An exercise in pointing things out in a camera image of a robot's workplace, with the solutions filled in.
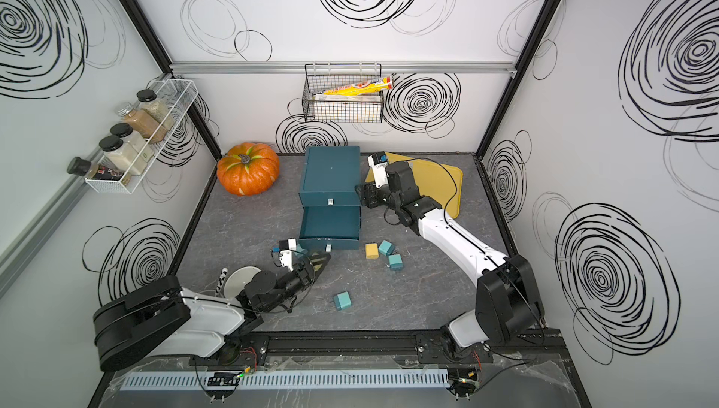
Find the teal drawer cabinet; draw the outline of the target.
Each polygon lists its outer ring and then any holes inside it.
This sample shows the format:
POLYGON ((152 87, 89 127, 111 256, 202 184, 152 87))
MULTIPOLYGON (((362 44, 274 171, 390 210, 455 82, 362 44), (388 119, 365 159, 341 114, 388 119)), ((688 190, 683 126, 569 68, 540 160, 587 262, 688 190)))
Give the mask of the teal drawer cabinet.
POLYGON ((361 148, 358 146, 311 147, 299 197, 303 221, 299 243, 311 251, 360 248, 361 148))

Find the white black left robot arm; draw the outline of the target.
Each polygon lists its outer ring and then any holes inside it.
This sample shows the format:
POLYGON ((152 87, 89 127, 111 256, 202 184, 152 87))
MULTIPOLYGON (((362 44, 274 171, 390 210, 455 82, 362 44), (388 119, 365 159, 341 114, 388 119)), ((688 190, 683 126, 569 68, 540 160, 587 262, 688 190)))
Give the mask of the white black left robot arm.
POLYGON ((292 311, 330 261, 327 252, 303 254, 281 277, 260 271, 231 299, 200 295, 167 276, 111 301, 93 316, 100 370, 118 372, 146 357, 211 357, 264 316, 292 311))

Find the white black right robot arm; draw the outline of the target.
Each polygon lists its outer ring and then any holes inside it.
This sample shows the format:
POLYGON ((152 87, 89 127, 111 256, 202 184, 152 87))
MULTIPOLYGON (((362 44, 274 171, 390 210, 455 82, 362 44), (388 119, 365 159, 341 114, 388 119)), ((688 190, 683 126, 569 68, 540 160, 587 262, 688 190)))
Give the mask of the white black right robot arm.
POLYGON ((540 323, 539 288, 523 256, 495 250, 450 218, 439 202, 421 193, 410 162, 390 163, 386 153, 377 152, 368 164, 374 181, 356 187, 361 205, 393 211, 399 224, 436 245, 475 284, 475 308, 445 326, 454 345, 507 344, 540 323))

